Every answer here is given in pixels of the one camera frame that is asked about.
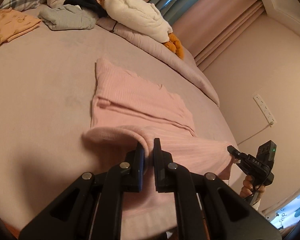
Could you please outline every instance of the black cable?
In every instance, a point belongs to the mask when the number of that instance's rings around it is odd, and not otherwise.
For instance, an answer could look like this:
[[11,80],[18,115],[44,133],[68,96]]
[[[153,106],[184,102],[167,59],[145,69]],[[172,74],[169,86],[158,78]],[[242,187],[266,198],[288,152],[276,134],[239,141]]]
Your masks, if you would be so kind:
[[113,28],[112,28],[112,30],[110,31],[111,33],[113,33],[114,32],[114,27],[117,25],[117,21],[115,21],[115,24],[114,24],[114,26],[113,26]]
[[260,187],[262,186],[262,184],[264,184],[265,182],[266,182],[266,180],[267,180],[267,178],[268,178],[268,176],[269,176],[269,174],[270,174],[270,172],[271,171],[269,171],[268,172],[268,174],[267,174],[267,176],[266,176],[266,178],[265,178],[265,180],[259,185],[259,187],[256,189],[256,191],[255,192],[253,192],[253,193],[251,193],[249,196],[247,196],[247,197],[245,197],[244,198],[244,200],[247,200],[247,198],[249,198],[249,197],[251,197],[251,196],[253,196],[259,189],[260,189]]

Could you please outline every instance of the cable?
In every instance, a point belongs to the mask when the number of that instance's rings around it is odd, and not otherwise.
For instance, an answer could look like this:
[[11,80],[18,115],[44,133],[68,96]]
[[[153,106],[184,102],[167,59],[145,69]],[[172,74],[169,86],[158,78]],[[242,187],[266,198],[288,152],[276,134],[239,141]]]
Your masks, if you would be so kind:
[[261,133],[262,131],[264,131],[265,129],[267,129],[268,127],[271,127],[272,124],[268,124],[265,128],[263,128],[262,130],[260,130],[259,132],[256,132],[254,135],[251,135],[250,137],[248,137],[247,139],[243,140],[242,142],[238,143],[237,145],[239,146],[240,144],[244,143],[245,141],[251,139],[253,136],[257,135],[258,133]]
[[251,193],[249,196],[245,197],[244,200],[247,200],[247,198],[253,196],[253,195],[260,189],[260,187],[262,186],[262,184],[264,184],[264,183],[266,182],[266,180],[267,180],[267,178],[268,178],[270,172],[271,172],[271,171],[268,171],[268,174],[267,174],[265,180],[259,185],[259,187],[255,190],[255,192],[253,192],[253,193]]

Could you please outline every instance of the bed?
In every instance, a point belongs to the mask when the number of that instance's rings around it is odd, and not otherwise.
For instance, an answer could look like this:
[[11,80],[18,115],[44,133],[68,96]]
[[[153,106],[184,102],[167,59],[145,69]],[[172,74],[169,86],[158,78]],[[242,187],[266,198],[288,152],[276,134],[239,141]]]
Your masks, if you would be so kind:
[[[36,16],[41,6],[26,13]],[[199,137],[236,145],[216,103],[165,63],[97,25],[53,32],[41,23],[0,46],[0,217],[17,229],[83,172],[105,172],[122,160],[81,138],[90,127],[100,57],[179,94]],[[185,62],[197,68],[187,50]],[[175,223],[157,223],[155,231]],[[126,224],[122,239],[150,236],[146,220],[133,237]]]

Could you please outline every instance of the power strip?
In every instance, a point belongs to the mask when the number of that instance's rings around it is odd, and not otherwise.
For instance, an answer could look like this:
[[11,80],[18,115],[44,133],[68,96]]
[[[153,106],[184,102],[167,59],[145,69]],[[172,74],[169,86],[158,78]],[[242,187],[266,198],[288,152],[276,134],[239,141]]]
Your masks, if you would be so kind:
[[261,98],[261,96],[259,94],[256,94],[253,97],[254,101],[257,103],[257,105],[259,106],[259,108],[261,109],[263,115],[265,116],[265,118],[267,119],[269,125],[274,125],[277,121],[274,119],[273,114],[271,113],[270,109],[268,108],[268,106],[266,105],[266,103],[264,102],[264,100]]

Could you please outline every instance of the black garment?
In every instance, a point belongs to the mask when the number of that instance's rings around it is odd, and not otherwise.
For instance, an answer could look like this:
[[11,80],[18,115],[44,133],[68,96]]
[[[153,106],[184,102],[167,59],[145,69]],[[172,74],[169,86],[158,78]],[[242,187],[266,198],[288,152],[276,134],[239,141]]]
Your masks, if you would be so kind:
[[107,17],[108,14],[103,7],[97,3],[96,0],[65,0],[63,4],[79,5],[85,7],[98,14],[99,17]]

